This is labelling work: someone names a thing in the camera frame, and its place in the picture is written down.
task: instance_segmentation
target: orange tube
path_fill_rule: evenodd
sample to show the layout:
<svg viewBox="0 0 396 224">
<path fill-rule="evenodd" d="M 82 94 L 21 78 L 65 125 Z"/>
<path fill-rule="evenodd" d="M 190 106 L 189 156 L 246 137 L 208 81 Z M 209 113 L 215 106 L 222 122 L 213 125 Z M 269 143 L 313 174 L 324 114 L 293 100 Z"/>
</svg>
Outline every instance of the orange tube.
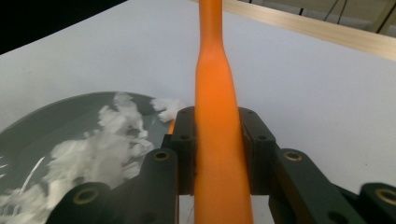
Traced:
<svg viewBox="0 0 396 224">
<path fill-rule="evenodd" d="M 233 77 L 222 43 L 221 0 L 200 0 L 196 68 L 196 224 L 253 223 Z"/>
</svg>

